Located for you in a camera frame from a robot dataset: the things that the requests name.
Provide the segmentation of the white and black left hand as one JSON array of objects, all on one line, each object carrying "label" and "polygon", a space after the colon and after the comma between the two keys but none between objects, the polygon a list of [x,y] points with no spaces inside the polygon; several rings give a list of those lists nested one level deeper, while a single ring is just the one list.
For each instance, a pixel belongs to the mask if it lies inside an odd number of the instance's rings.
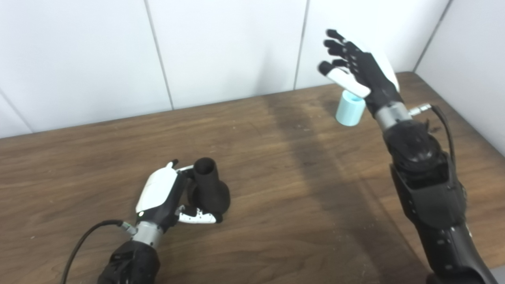
[{"label": "white and black left hand", "polygon": [[223,216],[220,213],[211,213],[193,204],[180,204],[184,192],[196,180],[193,165],[175,169],[177,162],[175,159],[149,176],[135,208],[137,224],[153,223],[166,233],[179,222],[221,223]]}]

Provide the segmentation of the white and black right hand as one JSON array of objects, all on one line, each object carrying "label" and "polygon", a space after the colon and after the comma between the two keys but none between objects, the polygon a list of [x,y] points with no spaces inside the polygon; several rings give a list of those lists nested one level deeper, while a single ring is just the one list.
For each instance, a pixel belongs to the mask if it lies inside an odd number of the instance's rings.
[{"label": "white and black right hand", "polygon": [[404,102],[393,67],[383,52],[335,29],[327,29],[326,36],[323,45],[334,60],[319,63],[320,74],[364,99],[373,117],[385,106]]}]

